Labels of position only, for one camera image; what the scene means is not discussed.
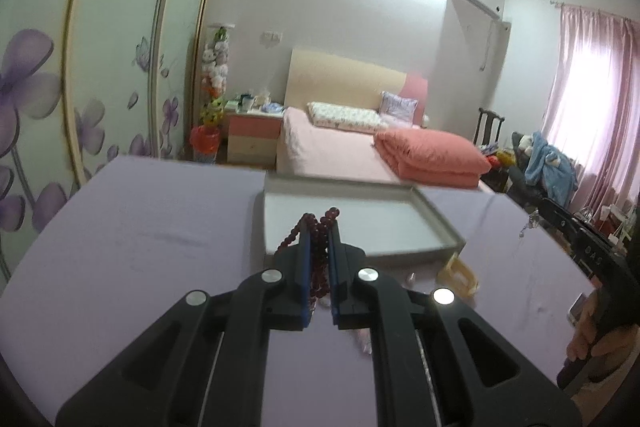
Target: blue clothing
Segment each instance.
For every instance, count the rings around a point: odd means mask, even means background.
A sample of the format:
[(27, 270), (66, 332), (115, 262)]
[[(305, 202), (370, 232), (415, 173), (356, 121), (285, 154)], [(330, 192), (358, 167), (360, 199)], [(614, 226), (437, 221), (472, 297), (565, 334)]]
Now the blue clothing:
[[(554, 146), (549, 145), (540, 131), (533, 133), (533, 150), (529, 166), (524, 172), (527, 185), (536, 185), (542, 177), (546, 193), (551, 200), (566, 207), (574, 191), (578, 188), (575, 169), (569, 158)], [(560, 160), (560, 165), (552, 162)]]

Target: nightstand drawer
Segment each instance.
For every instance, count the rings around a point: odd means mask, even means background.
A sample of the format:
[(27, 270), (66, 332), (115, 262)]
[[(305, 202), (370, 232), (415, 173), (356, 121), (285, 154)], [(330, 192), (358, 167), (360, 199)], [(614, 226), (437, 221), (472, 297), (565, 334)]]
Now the nightstand drawer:
[(272, 165), (276, 161), (277, 140), (229, 135), (226, 160), (229, 163)]
[(252, 136), (277, 140), (280, 136), (281, 124), (282, 118), (232, 114), (229, 118), (229, 136)]

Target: purple tablecloth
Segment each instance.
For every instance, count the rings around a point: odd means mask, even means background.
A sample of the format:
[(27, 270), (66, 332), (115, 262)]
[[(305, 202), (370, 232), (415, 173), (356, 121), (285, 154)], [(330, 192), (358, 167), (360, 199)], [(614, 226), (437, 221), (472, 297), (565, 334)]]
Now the purple tablecloth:
[[(37, 238), (0, 298), (0, 352), (53, 422), (60, 406), (192, 289), (234, 289), (263, 263), (264, 173), (121, 157)], [(476, 310), (549, 378), (585, 277), (502, 195), (425, 188), (467, 238)], [(416, 289), (439, 267), (413, 269)], [(409, 270), (398, 271), (404, 278)], [(370, 357), (318, 308), (303, 333), (273, 332), (262, 425), (376, 425)]]

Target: flower stem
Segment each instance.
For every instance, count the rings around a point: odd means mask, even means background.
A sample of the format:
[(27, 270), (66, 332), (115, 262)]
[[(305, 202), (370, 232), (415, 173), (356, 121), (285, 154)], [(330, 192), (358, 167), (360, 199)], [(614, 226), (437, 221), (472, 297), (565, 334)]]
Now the flower stem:
[(4, 253), (2, 253), (1, 245), (0, 245), (0, 273), (2, 273), (2, 277), (4, 277), (4, 280), (9, 282), (9, 279), (11, 279), (11, 270), (9, 270), (9, 265), (6, 263), (6, 259), (4, 258)]
[(18, 174), (20, 185), (22, 185), (24, 196), (27, 198), (27, 201), (29, 201), (31, 210), (33, 210), (36, 206), (36, 200), (33, 197), (33, 192), (31, 192), (31, 187), (29, 186), (29, 182), (27, 181), (27, 176), (24, 174), (22, 162), (20, 161), (20, 155), (18, 155), (18, 148), (15, 145), (11, 147), (11, 158), (14, 160), (15, 171)]

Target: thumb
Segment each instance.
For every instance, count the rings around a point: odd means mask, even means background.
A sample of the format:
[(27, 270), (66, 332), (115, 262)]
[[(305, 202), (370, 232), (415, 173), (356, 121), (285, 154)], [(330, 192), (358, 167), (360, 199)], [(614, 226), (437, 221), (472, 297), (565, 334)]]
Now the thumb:
[(600, 341), (591, 348), (592, 357), (601, 357), (607, 353), (620, 349), (621, 347), (627, 347), (634, 343), (638, 334), (638, 326), (623, 326), (616, 328), (613, 331), (609, 331)]

